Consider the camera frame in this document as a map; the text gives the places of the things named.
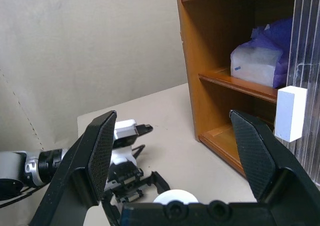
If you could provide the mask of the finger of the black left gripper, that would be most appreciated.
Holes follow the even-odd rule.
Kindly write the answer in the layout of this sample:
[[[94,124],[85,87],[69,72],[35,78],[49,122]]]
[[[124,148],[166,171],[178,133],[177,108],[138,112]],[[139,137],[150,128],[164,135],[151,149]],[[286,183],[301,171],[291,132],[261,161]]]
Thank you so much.
[[[136,126],[136,130],[139,135],[145,135],[153,131],[153,127],[150,124],[139,124]]]
[[[150,183],[155,185],[159,195],[171,189],[166,180],[157,171],[151,173]]]

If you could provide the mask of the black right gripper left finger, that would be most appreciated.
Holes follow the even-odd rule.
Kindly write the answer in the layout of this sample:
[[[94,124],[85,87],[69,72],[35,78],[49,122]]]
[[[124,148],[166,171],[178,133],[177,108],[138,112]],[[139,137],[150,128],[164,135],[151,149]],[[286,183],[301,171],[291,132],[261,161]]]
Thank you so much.
[[[83,226],[104,195],[117,113],[92,120],[67,151],[29,226]]]

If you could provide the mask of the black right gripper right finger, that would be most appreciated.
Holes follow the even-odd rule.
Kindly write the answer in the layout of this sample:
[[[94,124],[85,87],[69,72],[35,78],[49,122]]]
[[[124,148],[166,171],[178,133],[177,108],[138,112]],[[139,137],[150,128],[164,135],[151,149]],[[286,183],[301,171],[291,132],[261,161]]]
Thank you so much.
[[[276,226],[320,226],[320,190],[296,157],[257,117],[231,110],[237,151],[256,201]]]

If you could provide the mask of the white lidded jar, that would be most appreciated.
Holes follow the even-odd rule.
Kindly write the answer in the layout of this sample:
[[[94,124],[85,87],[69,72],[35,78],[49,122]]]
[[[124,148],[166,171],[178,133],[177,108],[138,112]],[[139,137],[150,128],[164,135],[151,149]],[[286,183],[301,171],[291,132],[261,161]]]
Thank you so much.
[[[159,194],[153,203],[167,205],[170,202],[179,201],[185,205],[198,203],[198,199],[190,192],[181,189],[171,189]]]

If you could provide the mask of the white block door handle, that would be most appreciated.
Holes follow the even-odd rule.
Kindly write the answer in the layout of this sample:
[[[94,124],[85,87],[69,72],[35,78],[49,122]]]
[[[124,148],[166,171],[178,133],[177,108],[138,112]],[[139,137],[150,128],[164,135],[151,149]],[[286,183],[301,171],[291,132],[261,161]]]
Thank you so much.
[[[277,91],[274,135],[291,143],[302,137],[307,89],[286,86]]]

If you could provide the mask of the purple tissue pack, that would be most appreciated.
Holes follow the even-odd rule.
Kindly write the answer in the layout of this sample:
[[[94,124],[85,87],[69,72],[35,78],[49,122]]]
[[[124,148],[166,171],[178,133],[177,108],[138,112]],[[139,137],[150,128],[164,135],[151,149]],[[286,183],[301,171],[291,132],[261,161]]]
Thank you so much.
[[[292,18],[286,18],[253,28],[250,41],[237,46],[230,54],[231,76],[274,89],[284,86],[292,23]]]

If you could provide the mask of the ribbed clear sliding door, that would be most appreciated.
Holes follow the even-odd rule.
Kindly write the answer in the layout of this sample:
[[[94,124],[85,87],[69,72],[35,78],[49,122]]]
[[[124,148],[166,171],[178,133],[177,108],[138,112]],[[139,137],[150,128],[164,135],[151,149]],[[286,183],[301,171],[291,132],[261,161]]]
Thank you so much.
[[[302,137],[287,146],[320,188],[320,0],[295,0],[287,85],[307,90]]]

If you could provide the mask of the brown wooden shelf board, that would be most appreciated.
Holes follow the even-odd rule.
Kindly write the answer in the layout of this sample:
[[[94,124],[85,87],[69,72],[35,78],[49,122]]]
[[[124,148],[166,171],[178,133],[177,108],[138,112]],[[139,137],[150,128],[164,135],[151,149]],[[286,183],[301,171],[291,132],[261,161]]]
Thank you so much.
[[[278,90],[255,82],[231,76],[229,68],[210,69],[198,74],[202,81],[210,82],[261,100],[277,103]]]

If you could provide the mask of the wooden cabinet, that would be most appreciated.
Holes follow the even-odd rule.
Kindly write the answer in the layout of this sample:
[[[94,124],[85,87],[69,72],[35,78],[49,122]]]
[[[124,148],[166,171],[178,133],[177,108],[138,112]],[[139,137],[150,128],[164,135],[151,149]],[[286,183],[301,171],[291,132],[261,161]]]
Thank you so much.
[[[231,52],[252,29],[292,18],[295,0],[177,0],[195,138],[242,174],[229,111],[241,110],[272,127],[276,103],[208,81],[199,73],[231,71]]]

